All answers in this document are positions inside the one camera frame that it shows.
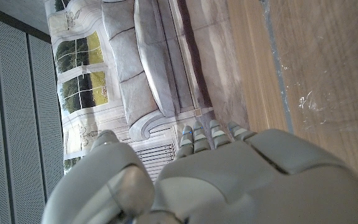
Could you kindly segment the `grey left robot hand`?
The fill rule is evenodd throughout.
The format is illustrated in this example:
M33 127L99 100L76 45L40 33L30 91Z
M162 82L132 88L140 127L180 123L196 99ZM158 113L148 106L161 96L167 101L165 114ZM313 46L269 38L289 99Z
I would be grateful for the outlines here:
M155 180L130 145L99 134L53 190L43 223L358 223L358 176L279 129L186 126Z

